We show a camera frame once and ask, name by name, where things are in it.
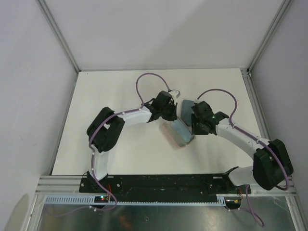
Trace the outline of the blue-grey glasses case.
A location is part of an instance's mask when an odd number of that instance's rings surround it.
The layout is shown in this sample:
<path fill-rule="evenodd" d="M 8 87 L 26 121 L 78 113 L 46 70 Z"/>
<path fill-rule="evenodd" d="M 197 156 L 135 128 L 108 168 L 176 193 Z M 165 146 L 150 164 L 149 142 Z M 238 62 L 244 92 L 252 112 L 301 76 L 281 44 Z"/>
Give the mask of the blue-grey glasses case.
<path fill-rule="evenodd" d="M 191 115 L 193 114 L 192 107 L 194 106 L 194 101 L 192 100 L 183 100 L 181 103 L 181 120 L 188 126 L 192 126 Z"/>

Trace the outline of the pink glasses case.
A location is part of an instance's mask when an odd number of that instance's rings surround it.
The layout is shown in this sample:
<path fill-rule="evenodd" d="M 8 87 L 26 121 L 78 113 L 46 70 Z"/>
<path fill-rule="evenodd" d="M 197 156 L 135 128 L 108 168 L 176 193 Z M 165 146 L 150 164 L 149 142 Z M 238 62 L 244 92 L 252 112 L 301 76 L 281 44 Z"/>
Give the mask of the pink glasses case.
<path fill-rule="evenodd" d="M 186 146 L 183 138 L 176 132 L 174 128 L 172 128 L 170 123 L 163 123 L 161 128 L 163 135 L 173 148 L 179 149 Z"/>

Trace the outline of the small blue cloth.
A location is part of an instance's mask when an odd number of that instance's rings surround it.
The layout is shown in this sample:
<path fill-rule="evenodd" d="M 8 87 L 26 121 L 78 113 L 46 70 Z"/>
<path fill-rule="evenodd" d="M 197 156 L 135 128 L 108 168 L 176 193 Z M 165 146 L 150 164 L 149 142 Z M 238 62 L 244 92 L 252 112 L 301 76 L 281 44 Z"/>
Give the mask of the small blue cloth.
<path fill-rule="evenodd" d="M 178 146 L 186 146 L 195 138 L 195 136 L 192 135 L 191 130 L 179 118 L 170 122 L 170 127 L 172 129 L 172 136 Z"/>

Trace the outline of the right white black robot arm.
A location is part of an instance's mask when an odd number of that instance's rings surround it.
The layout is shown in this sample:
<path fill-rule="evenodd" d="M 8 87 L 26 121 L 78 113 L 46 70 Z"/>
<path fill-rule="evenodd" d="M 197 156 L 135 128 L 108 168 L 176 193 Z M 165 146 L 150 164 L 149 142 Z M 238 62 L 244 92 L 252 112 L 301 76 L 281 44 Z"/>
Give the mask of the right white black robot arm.
<path fill-rule="evenodd" d="M 239 186 L 252 183 L 270 191 L 293 174 L 293 165 L 281 140 L 270 141 L 232 124 L 227 114 L 213 113 L 210 105 L 204 101 L 195 101 L 192 112 L 194 135 L 213 134 L 222 137 L 253 160 L 252 166 L 234 167 L 225 173 L 227 178 L 222 181 L 225 192 L 233 193 Z"/>

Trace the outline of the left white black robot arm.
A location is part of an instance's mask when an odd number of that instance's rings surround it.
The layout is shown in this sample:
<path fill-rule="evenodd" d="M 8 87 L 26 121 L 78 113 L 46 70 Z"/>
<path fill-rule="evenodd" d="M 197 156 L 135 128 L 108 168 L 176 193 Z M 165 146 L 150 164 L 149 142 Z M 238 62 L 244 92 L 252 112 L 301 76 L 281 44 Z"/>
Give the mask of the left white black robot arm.
<path fill-rule="evenodd" d="M 103 108 L 87 129 L 89 148 L 92 150 L 92 176 L 89 186 L 95 192 L 102 192 L 106 188 L 108 157 L 115 147 L 124 128 L 150 123 L 159 118 L 166 121 L 177 119 L 177 99 L 180 91 L 161 91 L 156 98 L 141 105 L 140 108 L 123 112 L 114 112 L 109 107 Z"/>

